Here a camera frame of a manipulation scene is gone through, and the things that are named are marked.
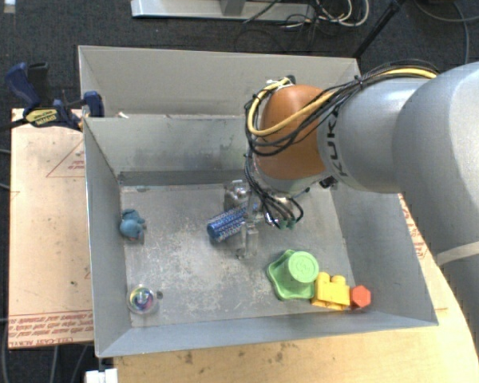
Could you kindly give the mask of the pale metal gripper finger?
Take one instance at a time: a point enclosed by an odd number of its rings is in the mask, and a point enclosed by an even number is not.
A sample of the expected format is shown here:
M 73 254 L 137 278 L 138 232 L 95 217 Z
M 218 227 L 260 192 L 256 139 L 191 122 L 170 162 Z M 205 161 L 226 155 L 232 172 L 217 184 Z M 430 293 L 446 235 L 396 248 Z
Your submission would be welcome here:
M 251 259 L 259 247 L 259 230 L 254 223 L 244 223 L 240 230 L 241 243 L 237 248 L 238 259 Z
M 224 210 L 245 207 L 248 201 L 248 184 L 245 180 L 233 180 L 224 186 Z

